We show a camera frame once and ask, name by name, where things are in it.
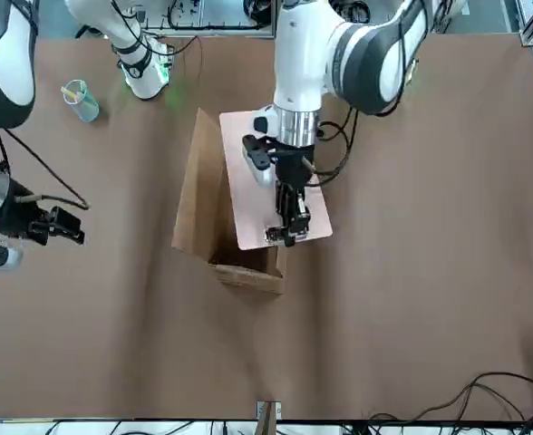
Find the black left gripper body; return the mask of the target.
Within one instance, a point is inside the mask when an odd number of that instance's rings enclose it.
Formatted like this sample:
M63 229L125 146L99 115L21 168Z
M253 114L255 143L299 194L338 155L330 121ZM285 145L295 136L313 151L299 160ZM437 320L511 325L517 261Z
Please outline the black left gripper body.
M312 171L305 165L303 158L313 162L315 146L297 148L277 143L276 178L283 184L292 187L305 187L312 178Z

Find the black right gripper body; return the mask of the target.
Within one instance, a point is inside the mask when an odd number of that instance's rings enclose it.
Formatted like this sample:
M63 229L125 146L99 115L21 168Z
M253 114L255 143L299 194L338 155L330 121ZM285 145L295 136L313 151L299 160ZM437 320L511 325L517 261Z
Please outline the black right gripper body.
M32 194L31 190L18 181L9 180L7 196L0 208L0 234L46 246L49 239L50 212L40 208L36 201L18 202L21 197Z

